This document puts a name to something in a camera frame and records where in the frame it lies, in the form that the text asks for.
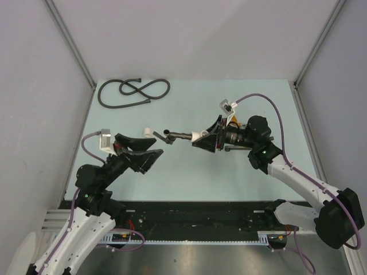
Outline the brushed steel water faucet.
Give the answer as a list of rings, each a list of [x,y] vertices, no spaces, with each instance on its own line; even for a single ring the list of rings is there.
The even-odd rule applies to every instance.
[[[153,132],[153,136],[169,145],[172,145],[176,139],[182,139],[182,140],[192,139],[191,133],[171,132],[168,129],[163,131],[163,136],[156,131]]]

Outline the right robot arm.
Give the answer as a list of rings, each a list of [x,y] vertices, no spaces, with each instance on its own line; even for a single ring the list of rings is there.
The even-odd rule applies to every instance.
[[[232,126],[221,116],[193,145],[209,152],[225,145],[247,147],[251,166],[293,189],[308,206],[279,200],[265,214],[265,225],[277,230],[284,224],[315,232],[329,247],[339,249],[352,237],[361,246],[359,230],[365,226],[358,195],[350,188],[340,190],[297,168],[271,140],[265,117],[252,116],[244,128]]]

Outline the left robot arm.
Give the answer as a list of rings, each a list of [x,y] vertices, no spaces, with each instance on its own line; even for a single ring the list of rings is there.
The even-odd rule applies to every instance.
[[[83,151],[91,157],[95,154],[86,149],[85,141],[94,136],[108,156],[97,158],[101,166],[85,164],[78,169],[69,217],[46,252],[29,265],[27,274],[77,274],[100,240],[127,222],[126,207],[111,198],[107,187],[128,169],[145,174],[163,154],[162,149],[151,149],[161,138],[157,133],[131,138],[120,133],[111,136],[108,129],[101,129],[81,140]]]

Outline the dark metal L-shaped faucet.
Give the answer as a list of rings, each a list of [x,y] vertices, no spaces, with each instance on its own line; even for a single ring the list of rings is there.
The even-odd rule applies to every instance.
[[[256,139],[254,137],[247,137],[244,135],[226,135],[221,144],[217,145],[218,150],[230,151],[250,151],[259,144],[272,142],[273,136]]]

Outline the white plastic pipe coupling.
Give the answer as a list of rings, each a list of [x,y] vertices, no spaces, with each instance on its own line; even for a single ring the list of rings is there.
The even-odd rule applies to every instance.
[[[152,129],[149,128],[149,127],[146,127],[144,130],[143,130],[143,136],[145,138],[151,138],[153,136],[153,132],[152,132]]]

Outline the orange faucet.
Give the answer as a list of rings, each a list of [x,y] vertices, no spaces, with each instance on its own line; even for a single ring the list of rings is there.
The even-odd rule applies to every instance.
[[[238,126],[240,125],[240,124],[239,124],[239,122],[238,122],[238,120],[237,120],[237,118],[236,118],[236,116],[233,116],[233,117],[231,118],[231,122],[232,122],[232,123],[235,123],[235,124],[236,124],[236,125],[238,125]]]

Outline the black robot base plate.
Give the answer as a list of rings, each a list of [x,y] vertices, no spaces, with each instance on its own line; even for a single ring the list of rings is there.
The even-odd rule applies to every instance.
[[[147,240],[243,241],[254,240],[259,231],[288,234],[295,228],[275,218],[280,203],[120,201],[114,214],[117,227]]]

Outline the left aluminium frame post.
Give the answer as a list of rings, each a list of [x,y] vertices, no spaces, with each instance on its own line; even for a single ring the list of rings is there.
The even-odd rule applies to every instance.
[[[52,0],[42,0],[42,3],[45,5],[52,21],[54,22],[57,30],[60,33],[61,38],[64,40],[68,50],[70,51],[76,65],[80,69],[82,75],[84,76],[86,82],[94,91],[96,83],[93,80],[93,77],[73,39],[61,13],[59,12],[56,4]]]

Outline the aluminium frame post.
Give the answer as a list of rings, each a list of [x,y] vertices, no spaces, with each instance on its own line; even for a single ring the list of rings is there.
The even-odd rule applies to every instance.
[[[94,91],[96,83],[93,80],[93,77],[73,39],[61,13],[59,12],[56,4],[52,0],[42,0],[42,3],[45,5],[52,21],[54,22],[57,30],[60,33],[61,38],[64,40],[68,50],[70,51],[76,65],[80,69],[82,75],[84,76],[86,82]]]
[[[312,65],[313,61],[315,60],[317,54],[321,50],[323,44],[325,43],[327,37],[329,36],[330,32],[332,31],[337,19],[341,15],[344,7],[348,4],[348,0],[338,0],[330,15],[328,16],[326,23],[324,24],[320,34],[318,35],[315,43],[313,44],[313,47],[311,48],[311,51],[309,55],[307,56],[305,62],[303,63],[299,73],[297,74],[295,80],[293,81],[294,87],[298,88],[300,84],[302,83],[302,80],[304,79],[307,71],[310,69],[310,66]]]

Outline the right aluminium frame post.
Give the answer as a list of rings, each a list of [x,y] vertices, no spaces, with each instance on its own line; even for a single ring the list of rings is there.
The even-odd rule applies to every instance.
[[[348,0],[338,0],[330,15],[328,16],[326,23],[324,24],[320,34],[318,35],[315,43],[313,44],[313,47],[311,48],[311,51],[309,55],[307,56],[305,62],[303,63],[299,73],[297,74],[295,80],[293,81],[294,87],[298,88],[300,84],[302,83],[302,80],[304,79],[307,71],[310,69],[310,66],[312,65],[313,61],[315,60],[317,54],[321,50],[323,44],[325,43],[327,37],[329,36],[330,32],[332,31],[337,19],[341,15],[344,7],[348,4]]]

